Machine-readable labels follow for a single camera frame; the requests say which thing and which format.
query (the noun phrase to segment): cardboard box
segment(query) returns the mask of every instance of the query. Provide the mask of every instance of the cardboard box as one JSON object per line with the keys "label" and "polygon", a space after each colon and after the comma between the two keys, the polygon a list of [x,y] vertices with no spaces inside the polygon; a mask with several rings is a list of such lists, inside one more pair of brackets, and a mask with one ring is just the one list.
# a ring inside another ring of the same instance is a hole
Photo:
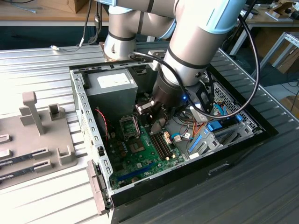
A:
{"label": "cardboard box", "polygon": [[59,9],[69,13],[77,13],[88,0],[39,0],[41,6]]}
{"label": "cardboard box", "polygon": [[[295,96],[288,96],[283,98],[280,103],[285,106],[286,109],[289,111],[292,108]],[[297,118],[299,118],[299,96],[297,97],[294,107],[292,109],[292,114],[294,114]]]}
{"label": "cardboard box", "polygon": [[[258,32],[257,36],[255,37],[255,42],[257,46],[257,52],[259,56],[265,57],[269,50],[273,47],[279,37],[283,34],[283,32],[299,32],[299,28],[277,28],[277,27],[264,27],[261,28]],[[276,59],[281,55],[284,49],[289,45],[288,41],[284,41],[280,48],[274,53],[273,57],[269,60],[269,63],[273,64]],[[297,53],[297,50],[294,51],[291,55],[289,55],[286,60],[293,57],[294,53]],[[286,73],[289,68],[296,63],[297,57],[293,57],[287,63],[284,63],[283,66],[279,67],[278,69],[282,73]]]}
{"label": "cardboard box", "polygon": [[299,71],[299,49],[288,55],[278,66],[278,70],[282,73]]}

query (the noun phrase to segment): robotic arm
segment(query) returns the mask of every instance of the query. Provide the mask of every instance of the robotic arm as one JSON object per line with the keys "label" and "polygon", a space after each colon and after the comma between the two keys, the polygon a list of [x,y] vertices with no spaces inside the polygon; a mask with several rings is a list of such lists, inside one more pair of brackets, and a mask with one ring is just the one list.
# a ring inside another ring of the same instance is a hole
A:
{"label": "robotic arm", "polygon": [[[110,5],[109,35],[104,51],[114,60],[128,60],[136,50],[135,35],[168,38],[164,61],[186,88],[195,88],[227,33],[235,26],[246,0],[100,0]],[[167,67],[162,65],[149,102],[137,105],[153,121],[167,108],[179,108],[186,97]]]}

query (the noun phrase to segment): computer chip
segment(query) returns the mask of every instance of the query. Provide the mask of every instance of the computer chip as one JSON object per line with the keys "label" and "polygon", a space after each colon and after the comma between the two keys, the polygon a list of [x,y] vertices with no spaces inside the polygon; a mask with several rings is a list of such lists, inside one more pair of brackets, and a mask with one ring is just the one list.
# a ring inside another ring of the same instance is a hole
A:
{"label": "computer chip", "polygon": [[128,145],[132,153],[138,153],[144,150],[140,139],[131,140]]}

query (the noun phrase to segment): slotted metal table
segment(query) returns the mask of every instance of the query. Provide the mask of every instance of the slotted metal table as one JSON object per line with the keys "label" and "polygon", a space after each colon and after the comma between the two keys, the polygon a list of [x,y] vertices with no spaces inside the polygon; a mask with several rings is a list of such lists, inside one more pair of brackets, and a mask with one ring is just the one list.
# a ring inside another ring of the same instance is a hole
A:
{"label": "slotted metal table", "polygon": [[[139,43],[138,49],[167,49]],[[59,103],[66,116],[78,164],[0,191],[1,220],[9,223],[108,223],[99,217],[86,173],[89,160],[72,97],[69,66],[104,62],[99,46],[74,53],[51,49],[0,52],[0,117],[18,113],[21,93],[35,91],[37,108]],[[244,96],[253,79],[219,50],[212,65]],[[299,122],[263,87],[252,105],[279,131],[238,166],[124,223],[273,223],[298,216]]]}

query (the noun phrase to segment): motherboard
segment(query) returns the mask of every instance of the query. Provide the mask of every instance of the motherboard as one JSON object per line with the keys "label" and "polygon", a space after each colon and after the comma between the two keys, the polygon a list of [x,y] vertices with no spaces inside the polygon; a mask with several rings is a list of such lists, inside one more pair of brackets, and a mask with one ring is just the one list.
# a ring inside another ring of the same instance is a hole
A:
{"label": "motherboard", "polygon": [[[114,171],[110,176],[112,189],[124,187],[185,161],[176,145],[166,141],[164,133],[167,131],[149,135],[135,117],[126,117],[125,120],[125,123],[123,119],[120,121],[122,127],[116,128],[113,138],[108,140],[107,154]],[[137,129],[139,136],[126,137]]]}

